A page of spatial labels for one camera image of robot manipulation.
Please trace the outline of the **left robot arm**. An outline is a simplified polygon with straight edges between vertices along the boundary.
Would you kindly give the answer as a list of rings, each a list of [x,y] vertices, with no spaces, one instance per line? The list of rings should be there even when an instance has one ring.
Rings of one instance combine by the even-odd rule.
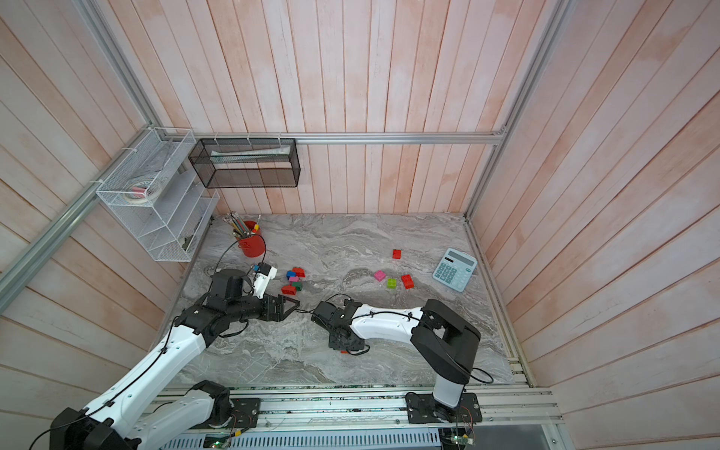
[[[49,429],[52,449],[159,449],[179,434],[204,425],[250,428],[227,387],[195,384],[181,399],[147,414],[150,403],[216,339],[232,337],[231,324],[250,320],[282,322],[288,298],[266,293],[277,268],[259,264],[253,276],[217,271],[208,292],[177,316],[165,337],[128,374],[80,410],[67,408]]]

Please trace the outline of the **small red curved brick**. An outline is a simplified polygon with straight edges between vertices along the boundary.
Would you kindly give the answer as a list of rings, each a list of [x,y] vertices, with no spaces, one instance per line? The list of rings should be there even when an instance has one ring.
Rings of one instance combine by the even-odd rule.
[[[285,294],[285,296],[295,296],[297,294],[297,289],[296,286],[286,285],[281,288],[281,292]]]

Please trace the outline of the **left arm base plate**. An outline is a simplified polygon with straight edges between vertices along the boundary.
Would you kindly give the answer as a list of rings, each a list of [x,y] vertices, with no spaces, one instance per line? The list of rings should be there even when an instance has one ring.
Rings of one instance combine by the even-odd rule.
[[[253,429],[258,423],[261,400],[256,397],[217,399],[208,425],[212,428]]]

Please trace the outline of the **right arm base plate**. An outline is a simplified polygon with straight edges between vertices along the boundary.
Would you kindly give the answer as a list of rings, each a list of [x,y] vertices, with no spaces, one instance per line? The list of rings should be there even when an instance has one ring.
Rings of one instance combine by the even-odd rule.
[[[405,397],[408,420],[411,424],[465,423],[483,421],[477,395],[463,392],[455,408],[444,406],[431,394],[408,392]]]

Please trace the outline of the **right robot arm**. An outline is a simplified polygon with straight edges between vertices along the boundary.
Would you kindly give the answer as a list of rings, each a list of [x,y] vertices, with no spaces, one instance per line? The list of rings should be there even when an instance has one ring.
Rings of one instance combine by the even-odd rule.
[[[366,354],[373,339],[411,345],[434,370],[432,401],[446,410],[459,408],[474,377],[481,332],[440,300],[413,309],[381,309],[352,299],[338,307],[324,301],[311,320],[328,333],[331,349],[352,356]]]

